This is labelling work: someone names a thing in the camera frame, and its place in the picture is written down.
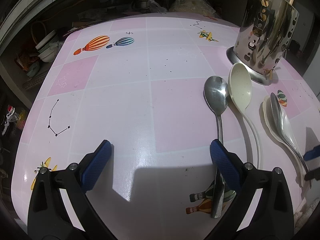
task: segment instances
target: white bowl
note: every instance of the white bowl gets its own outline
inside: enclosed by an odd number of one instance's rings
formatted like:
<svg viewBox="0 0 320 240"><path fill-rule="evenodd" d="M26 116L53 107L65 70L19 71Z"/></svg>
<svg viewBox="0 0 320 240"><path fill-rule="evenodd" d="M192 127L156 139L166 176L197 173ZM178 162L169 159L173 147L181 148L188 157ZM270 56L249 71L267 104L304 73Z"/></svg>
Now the white bowl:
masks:
<svg viewBox="0 0 320 240"><path fill-rule="evenodd" d="M50 47L50 43L57 42L57 41L59 41L59 37L58 35L55 35L42 48L38 49L38 52L41 54L42 52L44 52L46 49Z"/></svg>
<svg viewBox="0 0 320 240"><path fill-rule="evenodd" d="M40 50L49 40L51 40L56 35L56 31L53 30L47 36L45 36L36 46L36 50Z"/></svg>
<svg viewBox="0 0 320 240"><path fill-rule="evenodd" d="M58 48L57 47L55 47L53 49L47 48L44 52L42 52L39 55L39 58L43 62L52 62L56 58L57 54L58 54Z"/></svg>

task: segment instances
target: pink tablecloth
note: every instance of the pink tablecloth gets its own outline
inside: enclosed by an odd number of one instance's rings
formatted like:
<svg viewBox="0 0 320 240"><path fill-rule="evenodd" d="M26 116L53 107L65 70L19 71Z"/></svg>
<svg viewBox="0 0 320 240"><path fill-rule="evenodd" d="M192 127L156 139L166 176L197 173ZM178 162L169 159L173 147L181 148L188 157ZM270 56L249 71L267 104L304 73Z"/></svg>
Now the pink tablecloth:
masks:
<svg viewBox="0 0 320 240"><path fill-rule="evenodd" d="M238 32L223 20L167 13L122 18L71 34L21 136L12 178L19 217L27 223L34 170L41 162L50 157L49 168L65 169L107 139L114 156L87 196L113 234L118 239L203 239L218 220L205 212L186 212L204 201L191 202L189 195L205 191L215 170L209 145L217 137L216 121L203 99L203 85L212 75L228 80L226 49ZM99 36L109 39L89 43ZM275 71L272 85L252 83L246 112L261 136L263 169L283 169L295 210L305 192L288 151L274 142L261 119L261 103L271 92L285 94L302 153L319 144L320 103L287 61L281 59ZM256 165L247 123L230 108L222 121L225 147ZM258 195L242 227L248 225ZM72 222L81 228L65 191L62 196Z"/></svg>

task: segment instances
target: speckled ceramic spoon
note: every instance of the speckled ceramic spoon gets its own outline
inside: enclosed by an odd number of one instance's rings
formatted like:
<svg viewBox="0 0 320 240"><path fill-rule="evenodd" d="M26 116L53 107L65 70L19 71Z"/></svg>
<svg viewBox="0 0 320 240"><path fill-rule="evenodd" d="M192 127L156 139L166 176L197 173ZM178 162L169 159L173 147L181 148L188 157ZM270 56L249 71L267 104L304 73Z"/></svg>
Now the speckled ceramic spoon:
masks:
<svg viewBox="0 0 320 240"><path fill-rule="evenodd" d="M228 87L230 97L235 104L236 108L242 114L243 118L247 121L250 126L254 139L257 145L257 153L258 153L258 165L257 169L262 168L262 149L261 149L261 140L258 134L256 127L250 118L245 114L245 110L248 107L251 101L251 93L252 93L252 83L250 75L245 68L245 66L241 63L235 63L229 73L228 78Z"/></svg>
<svg viewBox="0 0 320 240"><path fill-rule="evenodd" d="M296 162L298 164L298 167L297 167L298 170L296 169L296 173L297 173L298 176L300 176L300 183L301 183L301 186L303 187L303 185L305 183L304 175L306 174L306 172L304 171L301 162L296 157L296 155L294 154L292 149L282 140L282 138L279 136L279 134L277 132L275 123L273 121L273 116L272 116L270 96L266 96L264 98L263 103L262 103L262 109L263 109L264 120L266 122L267 127L269 128L269 131L270 131L271 135L277 141L279 141L283 145L285 145L289 149L289 151L292 153L293 157L295 158L295 160L296 160ZM296 139L294 138L293 131L292 131L290 123L289 123L289 126L287 126L287 125L285 126L285 133L288 134L288 136L292 140L292 142L295 145L295 147L299 150L299 147L298 147Z"/></svg>

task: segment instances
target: bowl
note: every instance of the bowl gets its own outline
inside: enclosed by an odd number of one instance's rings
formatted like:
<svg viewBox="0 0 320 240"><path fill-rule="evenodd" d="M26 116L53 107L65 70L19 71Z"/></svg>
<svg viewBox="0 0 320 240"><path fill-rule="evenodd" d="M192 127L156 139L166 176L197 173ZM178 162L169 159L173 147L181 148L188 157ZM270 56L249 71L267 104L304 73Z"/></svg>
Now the bowl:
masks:
<svg viewBox="0 0 320 240"><path fill-rule="evenodd" d="M53 30L47 36L45 36L39 43L36 45L36 50L40 50L48 41L50 41L56 35L56 31Z"/></svg>
<svg viewBox="0 0 320 240"><path fill-rule="evenodd" d="M40 48L38 50L38 52L41 54L42 52L44 52L46 49L48 49L50 47L50 43L52 42L57 42L59 41L59 37L58 35L55 35L51 40L49 40L42 48Z"/></svg>
<svg viewBox="0 0 320 240"><path fill-rule="evenodd" d="M58 54L58 48L57 47L47 48L44 52L42 52L39 55L39 58L43 62L52 62L56 58L57 54Z"/></svg>
<svg viewBox="0 0 320 240"><path fill-rule="evenodd" d="M27 76L34 77L38 73L39 69L40 69L40 62L38 60L29 67L29 70L27 71Z"/></svg>

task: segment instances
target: plastic bag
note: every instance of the plastic bag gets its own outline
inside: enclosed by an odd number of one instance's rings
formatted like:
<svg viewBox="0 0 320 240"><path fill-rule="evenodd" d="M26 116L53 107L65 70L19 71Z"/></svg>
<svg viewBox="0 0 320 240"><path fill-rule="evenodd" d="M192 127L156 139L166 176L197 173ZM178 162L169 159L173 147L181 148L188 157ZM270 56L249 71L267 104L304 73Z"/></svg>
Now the plastic bag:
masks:
<svg viewBox="0 0 320 240"><path fill-rule="evenodd" d="M49 46L50 46L50 49L56 49L57 50L56 54L58 54L58 52L63 46L63 43L64 41L50 42Z"/></svg>
<svg viewBox="0 0 320 240"><path fill-rule="evenodd" d="M207 0L176 0L169 12L189 12L214 17L216 11L209 5Z"/></svg>
<svg viewBox="0 0 320 240"><path fill-rule="evenodd" d="M149 6L150 6L150 11L152 13L166 13L167 9L164 7L161 7L160 4L158 4L156 1L154 0L149 0Z"/></svg>

